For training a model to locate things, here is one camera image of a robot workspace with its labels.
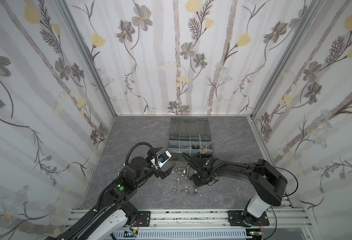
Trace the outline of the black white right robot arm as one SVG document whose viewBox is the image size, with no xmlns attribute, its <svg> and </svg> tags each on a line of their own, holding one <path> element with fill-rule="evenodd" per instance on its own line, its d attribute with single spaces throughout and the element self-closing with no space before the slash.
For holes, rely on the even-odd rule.
<svg viewBox="0 0 352 240">
<path fill-rule="evenodd" d="M 274 166 L 259 159 L 255 163 L 235 163 L 217 158 L 203 159 L 182 153 L 195 173 L 190 177 L 199 188 L 218 182 L 218 177 L 248 181 L 255 189 L 245 209 L 236 217 L 229 216 L 229 222 L 250 228 L 258 223 L 270 207 L 279 207 L 285 195 L 288 180 Z"/>
</svg>

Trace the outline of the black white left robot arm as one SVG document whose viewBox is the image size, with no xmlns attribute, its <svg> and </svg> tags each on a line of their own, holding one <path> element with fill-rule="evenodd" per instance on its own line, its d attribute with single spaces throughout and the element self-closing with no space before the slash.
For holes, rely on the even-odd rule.
<svg viewBox="0 0 352 240">
<path fill-rule="evenodd" d="M 131 225 L 138 217 L 138 209 L 130 203 L 138 188 L 152 176 L 164 179 L 173 166 L 166 171 L 162 167 L 172 158 L 169 151 L 158 157 L 134 157 L 119 176 L 102 190 L 97 203 L 74 225 L 57 237 L 48 240 L 103 240 L 125 225 Z"/>
</svg>

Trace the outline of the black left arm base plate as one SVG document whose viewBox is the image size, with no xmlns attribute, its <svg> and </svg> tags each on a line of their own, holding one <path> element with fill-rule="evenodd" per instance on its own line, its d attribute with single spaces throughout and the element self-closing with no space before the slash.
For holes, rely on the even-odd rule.
<svg viewBox="0 0 352 240">
<path fill-rule="evenodd" d="M 134 227 L 149 227 L 151 221 L 151 211 L 138 211 L 134 222 Z"/>
</svg>

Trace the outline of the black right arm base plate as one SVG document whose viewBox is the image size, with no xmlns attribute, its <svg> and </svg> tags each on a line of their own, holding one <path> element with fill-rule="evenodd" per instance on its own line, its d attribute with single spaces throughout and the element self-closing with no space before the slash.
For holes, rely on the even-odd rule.
<svg viewBox="0 0 352 240">
<path fill-rule="evenodd" d="M 228 211 L 228 222 L 231 227 L 244 228 L 270 225 L 266 212 L 263 212 L 259 218 L 256 218 L 249 213 L 245 213 L 245 211 Z"/>
</svg>

